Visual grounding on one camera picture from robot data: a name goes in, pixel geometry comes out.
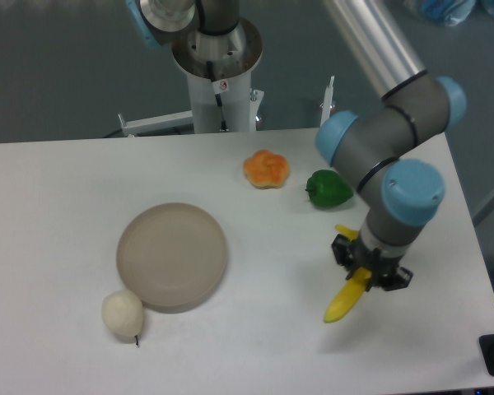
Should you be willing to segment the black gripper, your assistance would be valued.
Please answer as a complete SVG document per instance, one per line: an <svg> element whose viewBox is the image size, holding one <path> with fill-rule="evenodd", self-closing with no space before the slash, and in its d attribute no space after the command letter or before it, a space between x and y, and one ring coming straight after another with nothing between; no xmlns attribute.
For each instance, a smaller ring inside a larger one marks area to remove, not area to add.
<svg viewBox="0 0 494 395"><path fill-rule="evenodd" d="M363 267L370 272L366 290L379 287L384 291L407 288L412 280L413 272L400 267L401 257L386 258L380 249L369 250L357 238L356 241L347 236L337 234L331 244L337 264L354 273Z"/></svg>

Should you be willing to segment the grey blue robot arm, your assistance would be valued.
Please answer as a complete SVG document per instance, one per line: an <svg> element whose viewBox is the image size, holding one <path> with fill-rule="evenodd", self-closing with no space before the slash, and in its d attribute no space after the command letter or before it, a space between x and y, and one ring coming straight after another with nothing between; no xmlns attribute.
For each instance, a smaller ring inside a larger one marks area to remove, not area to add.
<svg viewBox="0 0 494 395"><path fill-rule="evenodd" d="M444 197L437 170L407 154L453 127L467 100L448 77L430 76L381 1L327 1L357 61L381 98L370 118L340 111L321 123L315 145L324 160L370 210L359 235L339 235L332 249L349 279L370 272L368 287L406 288L412 273L400 261ZM246 132L255 128L252 92L239 86L256 67L262 40L240 16L236 1L129 1L143 41L169 44L191 83L195 132Z"/></svg>

